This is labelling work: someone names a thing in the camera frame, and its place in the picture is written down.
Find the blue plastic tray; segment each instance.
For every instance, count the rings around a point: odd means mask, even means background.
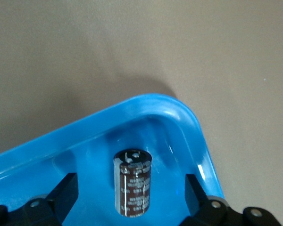
[[[127,148],[153,158],[150,208],[137,218],[114,207],[113,156]],[[224,197],[195,115],[158,94],[133,97],[0,154],[0,204],[17,209],[48,194],[68,172],[78,173],[79,198],[65,226],[177,226],[189,215],[186,173],[196,174],[207,195]]]

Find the brown capacitor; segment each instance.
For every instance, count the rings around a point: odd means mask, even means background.
[[[130,218],[144,214],[150,205],[151,155],[128,149],[118,152],[113,162],[116,210]]]

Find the electrolytic capacitor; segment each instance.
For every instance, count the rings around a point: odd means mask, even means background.
[[[113,162],[116,210],[130,218],[144,214],[150,204],[151,155],[128,149],[118,152]]]

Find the black bracket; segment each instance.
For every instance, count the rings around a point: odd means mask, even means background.
[[[240,214],[222,198],[210,199],[194,174],[186,175],[185,201],[191,216],[179,226],[281,226],[265,209],[247,207]]]
[[[61,226],[79,195],[76,173],[68,173],[46,196],[12,212],[0,205],[0,226]]]

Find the gray surface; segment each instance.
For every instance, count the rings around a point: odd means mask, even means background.
[[[235,210],[283,224],[283,1],[0,1],[0,152],[147,92],[196,113]]]

